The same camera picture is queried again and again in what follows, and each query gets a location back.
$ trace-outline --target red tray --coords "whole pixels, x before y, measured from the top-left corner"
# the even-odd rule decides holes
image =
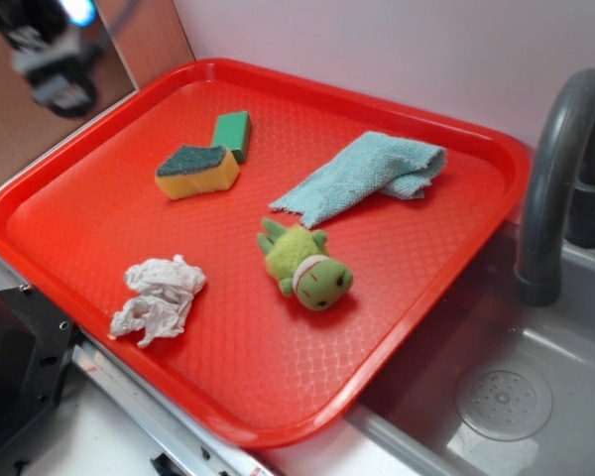
[[[170,201],[154,172],[208,146],[218,115],[249,111],[249,156],[225,192]],[[267,275],[256,234],[268,204],[365,131],[447,148],[426,198],[375,193],[321,228],[355,284],[305,310]],[[90,336],[215,433],[291,443],[340,416],[522,196],[529,157],[489,129],[239,62],[180,67],[0,193],[0,255]],[[124,272],[183,254],[208,277],[185,333],[141,350],[109,338],[134,296]]]

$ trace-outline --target sink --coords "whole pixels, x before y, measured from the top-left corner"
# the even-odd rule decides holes
[[[455,474],[595,475],[595,254],[565,244],[559,301],[527,307],[517,237],[496,233],[359,403]]]

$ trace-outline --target light blue towel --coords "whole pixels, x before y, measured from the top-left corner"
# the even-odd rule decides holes
[[[423,198],[446,163],[442,147],[367,132],[289,193],[273,210],[301,213],[311,228],[380,191],[399,199]]]

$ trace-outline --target green plush toy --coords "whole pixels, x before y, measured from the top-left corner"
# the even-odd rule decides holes
[[[307,308],[323,310],[350,289],[353,274],[330,258],[326,232],[310,232],[300,225],[286,228],[269,218],[262,224],[267,235],[258,234],[258,245],[265,254],[267,271],[287,298],[295,293]]]

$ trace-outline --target gray faucet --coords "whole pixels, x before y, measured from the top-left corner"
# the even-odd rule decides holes
[[[516,262],[523,303],[558,299],[563,238],[595,248],[595,68],[566,82],[537,146]]]

